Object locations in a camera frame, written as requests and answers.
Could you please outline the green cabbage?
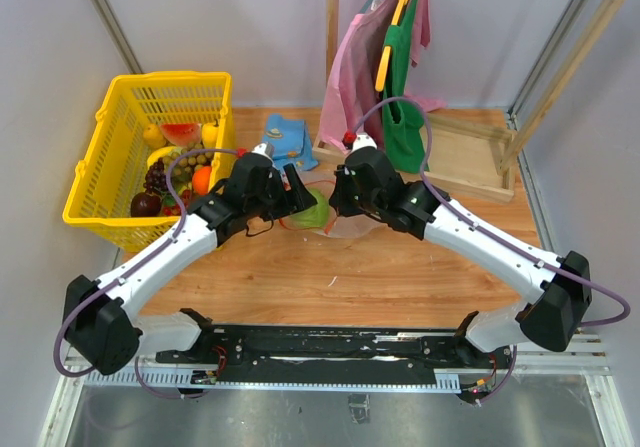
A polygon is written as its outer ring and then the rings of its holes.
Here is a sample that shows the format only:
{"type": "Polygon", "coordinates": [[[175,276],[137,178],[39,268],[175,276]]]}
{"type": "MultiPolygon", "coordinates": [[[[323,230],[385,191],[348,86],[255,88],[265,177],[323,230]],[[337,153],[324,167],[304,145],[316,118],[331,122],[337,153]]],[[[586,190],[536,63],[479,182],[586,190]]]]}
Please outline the green cabbage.
{"type": "Polygon", "coordinates": [[[322,192],[311,188],[310,193],[316,200],[311,208],[290,216],[291,225],[296,229],[324,229],[329,222],[329,203],[322,192]]]}

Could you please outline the clear zip bag orange zipper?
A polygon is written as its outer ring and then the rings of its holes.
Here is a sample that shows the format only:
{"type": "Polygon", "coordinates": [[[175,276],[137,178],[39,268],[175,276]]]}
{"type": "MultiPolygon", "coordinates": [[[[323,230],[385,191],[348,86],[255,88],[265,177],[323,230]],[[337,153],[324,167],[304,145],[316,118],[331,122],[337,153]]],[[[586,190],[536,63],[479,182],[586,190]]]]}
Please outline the clear zip bag orange zipper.
{"type": "MultiPolygon", "coordinates": [[[[310,191],[316,188],[322,192],[329,203],[329,196],[333,192],[334,182],[329,180],[316,180],[305,182],[304,185],[310,191]]],[[[335,209],[329,205],[329,222],[324,229],[296,229],[291,225],[290,216],[279,220],[280,225],[291,231],[310,231],[321,236],[339,239],[361,238],[380,227],[380,224],[366,216],[342,217],[338,216],[335,209]]]]}

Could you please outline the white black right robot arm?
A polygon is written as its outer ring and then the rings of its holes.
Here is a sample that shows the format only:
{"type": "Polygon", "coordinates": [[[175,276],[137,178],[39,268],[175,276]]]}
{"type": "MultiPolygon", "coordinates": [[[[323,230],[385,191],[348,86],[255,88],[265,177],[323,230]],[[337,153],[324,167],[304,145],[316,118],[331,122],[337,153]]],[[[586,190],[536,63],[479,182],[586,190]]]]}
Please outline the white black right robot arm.
{"type": "Polygon", "coordinates": [[[591,304],[589,263],[524,243],[485,222],[429,181],[406,182],[380,150],[353,151],[335,170],[329,204],[344,217],[366,215],[456,252],[516,291],[519,301],[473,311],[445,345],[446,355],[474,367],[496,350],[531,342],[550,352],[567,349],[591,304]]]}

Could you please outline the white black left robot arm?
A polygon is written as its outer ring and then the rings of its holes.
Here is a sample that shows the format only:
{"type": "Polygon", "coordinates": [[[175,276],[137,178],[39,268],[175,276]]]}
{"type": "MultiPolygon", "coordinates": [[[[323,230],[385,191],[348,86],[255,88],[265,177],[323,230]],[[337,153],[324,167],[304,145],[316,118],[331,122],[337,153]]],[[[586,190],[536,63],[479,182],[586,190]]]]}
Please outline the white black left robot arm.
{"type": "Polygon", "coordinates": [[[207,360],[214,350],[213,325],[192,309],[166,316],[140,314],[170,280],[253,218],[274,222],[317,203],[288,165],[279,172],[264,154],[242,156],[229,178],[198,197],[185,217],[122,266],[95,280],[81,275],[68,286],[59,338],[68,341],[103,375],[139,355],[181,352],[207,360]]]}

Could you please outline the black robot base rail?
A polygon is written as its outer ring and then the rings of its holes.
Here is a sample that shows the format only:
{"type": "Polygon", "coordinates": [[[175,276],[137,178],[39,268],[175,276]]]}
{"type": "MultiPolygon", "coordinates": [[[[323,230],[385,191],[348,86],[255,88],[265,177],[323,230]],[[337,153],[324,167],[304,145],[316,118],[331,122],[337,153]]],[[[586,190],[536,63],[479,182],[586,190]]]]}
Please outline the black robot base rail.
{"type": "Polygon", "coordinates": [[[150,355],[189,369],[185,394],[207,388],[453,393],[475,404],[514,365],[514,350],[476,351],[451,329],[217,325],[187,351],[150,355]]]}

